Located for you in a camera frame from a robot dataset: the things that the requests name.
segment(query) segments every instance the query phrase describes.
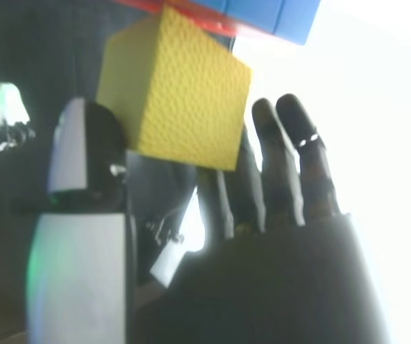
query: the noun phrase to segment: yellow block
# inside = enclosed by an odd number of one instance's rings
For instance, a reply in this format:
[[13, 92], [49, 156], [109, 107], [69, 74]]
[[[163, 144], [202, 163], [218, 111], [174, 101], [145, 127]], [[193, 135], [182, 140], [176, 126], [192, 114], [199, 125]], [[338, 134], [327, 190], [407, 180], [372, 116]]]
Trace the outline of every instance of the yellow block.
[[170, 7], [107, 42], [98, 103], [118, 118], [129, 149], [233, 170], [251, 70]]

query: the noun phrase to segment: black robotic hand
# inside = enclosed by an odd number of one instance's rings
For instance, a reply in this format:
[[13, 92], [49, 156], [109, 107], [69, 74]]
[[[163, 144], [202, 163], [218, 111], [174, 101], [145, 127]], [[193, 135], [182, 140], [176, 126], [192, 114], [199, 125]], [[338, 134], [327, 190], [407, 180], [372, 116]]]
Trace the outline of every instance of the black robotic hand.
[[293, 95], [252, 110], [261, 175], [245, 132], [236, 172], [200, 171], [206, 246], [185, 257], [146, 342], [388, 343], [315, 125]]

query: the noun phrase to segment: textured yellow surface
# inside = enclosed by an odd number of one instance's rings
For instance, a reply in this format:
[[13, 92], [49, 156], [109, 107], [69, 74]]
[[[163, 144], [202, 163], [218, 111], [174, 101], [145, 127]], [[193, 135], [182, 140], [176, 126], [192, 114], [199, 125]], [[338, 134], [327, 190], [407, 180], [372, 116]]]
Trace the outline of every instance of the textured yellow surface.
[[128, 148], [199, 166], [236, 167], [251, 70], [165, 7], [107, 43], [97, 101]]

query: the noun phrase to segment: blue block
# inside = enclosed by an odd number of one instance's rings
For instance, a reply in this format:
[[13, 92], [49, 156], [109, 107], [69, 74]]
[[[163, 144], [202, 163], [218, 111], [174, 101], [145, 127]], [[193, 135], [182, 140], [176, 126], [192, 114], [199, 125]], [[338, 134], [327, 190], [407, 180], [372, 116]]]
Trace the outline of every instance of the blue block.
[[228, 0], [226, 15], [272, 33], [283, 2], [283, 0]]
[[204, 7], [210, 9], [215, 9], [216, 11], [223, 13], [226, 10], [227, 0], [193, 0], [193, 2], [200, 4]]
[[320, 0], [285, 0], [273, 34], [297, 44], [306, 43]]

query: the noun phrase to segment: black finger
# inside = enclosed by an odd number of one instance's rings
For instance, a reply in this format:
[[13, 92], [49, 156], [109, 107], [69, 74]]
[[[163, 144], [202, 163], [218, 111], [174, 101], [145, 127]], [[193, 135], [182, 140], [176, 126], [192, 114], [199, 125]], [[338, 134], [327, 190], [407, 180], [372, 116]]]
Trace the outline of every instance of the black finger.
[[338, 215], [340, 211], [329, 171], [327, 150], [316, 126], [294, 95], [279, 98], [276, 108], [299, 153], [306, 223]]
[[206, 232], [205, 249], [234, 236], [233, 214], [222, 171], [198, 168], [198, 203]]
[[266, 228], [270, 231], [302, 226], [303, 200], [294, 149], [267, 99], [253, 104], [252, 116], [263, 155], [261, 180], [267, 211]]
[[246, 128], [242, 133], [236, 170], [225, 172], [225, 181], [234, 217], [235, 234], [265, 232], [266, 208], [261, 176]]

